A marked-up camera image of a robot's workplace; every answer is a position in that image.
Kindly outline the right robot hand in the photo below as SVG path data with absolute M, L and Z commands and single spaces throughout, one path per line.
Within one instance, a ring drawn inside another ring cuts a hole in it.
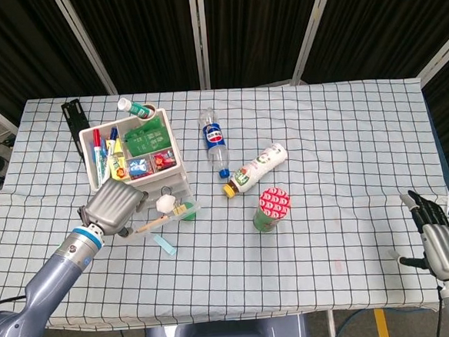
M 442 282 L 449 281 L 449 221 L 444 210 L 412 190 L 401 195 L 400 199 L 417 226 L 424 256 L 420 259 L 407 258 L 394 250 L 388 252 L 389 256 L 407 267 L 427 269 Z

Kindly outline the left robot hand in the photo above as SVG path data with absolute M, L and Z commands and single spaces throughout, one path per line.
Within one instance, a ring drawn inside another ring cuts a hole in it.
M 95 225 L 105 235 L 118 234 L 122 238 L 133 232 L 127 226 L 135 212 L 140 212 L 148 199 L 148 193 L 142 192 L 125 182 L 109 179 L 87 205 L 78 209 L 82 223 L 86 227 Z

